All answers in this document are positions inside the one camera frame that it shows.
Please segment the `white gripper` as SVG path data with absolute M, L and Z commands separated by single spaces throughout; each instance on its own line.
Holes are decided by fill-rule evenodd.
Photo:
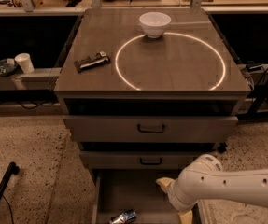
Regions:
M 197 199 L 192 197 L 180 185 L 177 179 L 161 177 L 156 180 L 164 193 L 167 193 L 169 202 L 179 211 L 178 217 L 180 224 L 192 224 L 193 213 L 191 209 L 197 204 Z

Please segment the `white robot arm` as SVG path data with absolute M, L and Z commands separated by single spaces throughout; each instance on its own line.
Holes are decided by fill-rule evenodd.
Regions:
M 177 179 L 156 180 L 178 212 L 179 224 L 192 224 L 199 200 L 221 199 L 268 208 L 268 169 L 225 172 L 220 161 L 204 154 Z

